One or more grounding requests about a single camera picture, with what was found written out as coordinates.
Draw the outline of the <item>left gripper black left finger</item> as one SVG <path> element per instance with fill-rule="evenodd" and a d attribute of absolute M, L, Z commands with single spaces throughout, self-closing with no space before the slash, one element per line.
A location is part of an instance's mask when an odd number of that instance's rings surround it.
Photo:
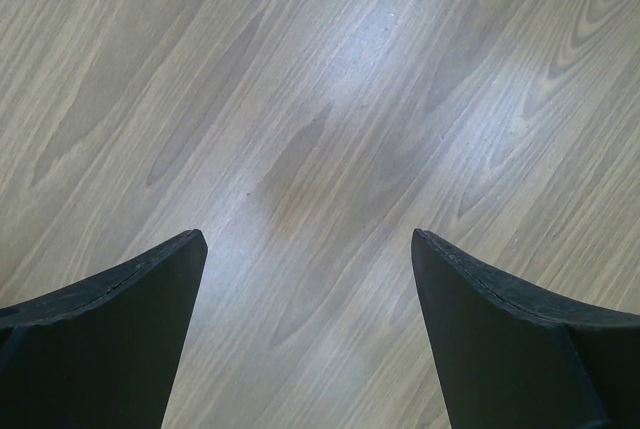
<path fill-rule="evenodd" d="M 2 308 L 2 427 L 161 427 L 207 252 L 185 231 Z"/>

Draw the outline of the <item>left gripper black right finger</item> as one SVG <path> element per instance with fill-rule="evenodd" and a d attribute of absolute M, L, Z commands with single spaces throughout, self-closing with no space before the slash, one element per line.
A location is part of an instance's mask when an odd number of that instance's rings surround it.
<path fill-rule="evenodd" d="M 411 260 L 454 428 L 635 428 L 639 318 L 576 301 L 416 230 Z"/>

